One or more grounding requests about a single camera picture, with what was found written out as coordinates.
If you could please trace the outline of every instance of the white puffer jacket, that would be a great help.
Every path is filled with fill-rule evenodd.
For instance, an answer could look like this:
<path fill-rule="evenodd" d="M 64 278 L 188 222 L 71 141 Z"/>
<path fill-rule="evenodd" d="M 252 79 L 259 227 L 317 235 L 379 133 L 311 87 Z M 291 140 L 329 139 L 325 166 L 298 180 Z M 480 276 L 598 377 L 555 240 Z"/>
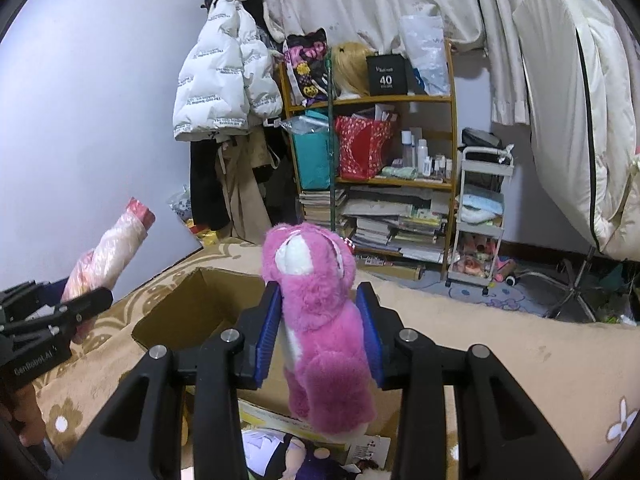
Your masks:
<path fill-rule="evenodd" d="M 280 115 L 271 54 L 258 36 L 245 0 L 213 0 L 198 43 L 178 77 L 177 140 L 227 139 Z"/>

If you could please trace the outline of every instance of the pink plastic-wrapped item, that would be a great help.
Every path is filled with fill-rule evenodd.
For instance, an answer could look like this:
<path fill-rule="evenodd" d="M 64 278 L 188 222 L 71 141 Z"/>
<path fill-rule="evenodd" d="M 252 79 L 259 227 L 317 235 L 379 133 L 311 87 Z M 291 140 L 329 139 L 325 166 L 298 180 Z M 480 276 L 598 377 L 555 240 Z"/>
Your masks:
<path fill-rule="evenodd" d="M 61 301 L 77 298 L 99 286 L 113 289 L 124 268 L 146 238 L 156 220 L 148 207 L 135 198 L 126 211 L 100 239 L 95 249 L 83 254 L 69 275 Z M 78 326 L 74 343 L 81 343 L 94 327 L 89 319 Z"/>

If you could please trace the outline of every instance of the red patterned bag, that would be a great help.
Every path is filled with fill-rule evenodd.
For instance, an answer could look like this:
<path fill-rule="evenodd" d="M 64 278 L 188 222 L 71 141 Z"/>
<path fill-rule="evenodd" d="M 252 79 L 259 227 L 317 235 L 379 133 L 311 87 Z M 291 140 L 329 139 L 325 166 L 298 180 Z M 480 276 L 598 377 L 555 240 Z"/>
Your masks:
<path fill-rule="evenodd" d="M 385 165 L 394 123 L 338 116 L 335 132 L 340 137 L 340 176 L 369 180 Z"/>

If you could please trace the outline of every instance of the teal bag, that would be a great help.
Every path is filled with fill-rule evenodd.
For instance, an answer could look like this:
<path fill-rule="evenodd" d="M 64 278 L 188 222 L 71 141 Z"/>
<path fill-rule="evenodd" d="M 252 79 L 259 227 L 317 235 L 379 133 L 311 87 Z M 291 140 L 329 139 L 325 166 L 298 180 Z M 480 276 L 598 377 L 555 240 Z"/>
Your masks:
<path fill-rule="evenodd" d="M 316 191 L 329 189 L 329 132 L 292 134 L 292 136 L 298 160 L 300 187 Z M 335 168 L 338 167 L 338 159 L 338 152 L 335 152 Z"/>

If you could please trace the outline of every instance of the utility cart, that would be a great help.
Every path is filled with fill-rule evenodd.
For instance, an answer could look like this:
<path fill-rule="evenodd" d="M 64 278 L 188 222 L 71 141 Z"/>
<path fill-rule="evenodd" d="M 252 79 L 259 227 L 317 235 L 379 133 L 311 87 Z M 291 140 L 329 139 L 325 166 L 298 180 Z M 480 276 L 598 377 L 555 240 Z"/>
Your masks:
<path fill-rule="evenodd" d="M 495 251 L 491 257 L 491 264 L 488 270 L 481 271 L 481 275 L 475 276 L 473 274 L 467 274 L 456 270 L 457 261 L 453 257 L 449 264 L 449 271 L 447 272 L 446 286 L 451 286 L 451 282 L 463 282 L 471 285 L 477 285 L 482 287 L 482 294 L 487 296 L 489 294 L 489 284 L 494 278 L 494 272 L 496 263 L 498 261 L 498 253 L 500 252 L 500 244 L 502 242 L 502 236 L 504 235 L 504 218 L 506 215 L 506 207 L 504 205 L 504 196 L 502 195 L 502 189 L 506 180 L 511 182 L 513 176 L 513 155 L 511 155 L 511 149 L 513 146 L 508 147 L 505 150 L 499 150 L 497 148 L 486 148 L 484 146 L 469 146 L 462 152 L 462 177 L 460 178 L 460 203 L 458 205 L 458 213 L 456 216 L 456 237 L 453 243 L 453 250 L 458 250 L 458 244 L 460 242 L 460 233 L 470 233 L 474 235 L 482 235 L 487 238 L 495 240 Z M 483 158 L 494 158 L 495 162 L 487 162 L 485 160 L 474 160 L 478 158 L 478 155 L 484 155 Z M 502 177 L 502 182 L 499 186 L 500 195 L 502 196 L 502 222 L 500 226 L 490 225 L 487 223 L 469 224 L 461 220 L 463 197 L 465 195 L 465 174 L 470 173 L 482 173 L 497 177 Z M 461 259 L 465 258 L 464 254 L 460 254 Z"/>

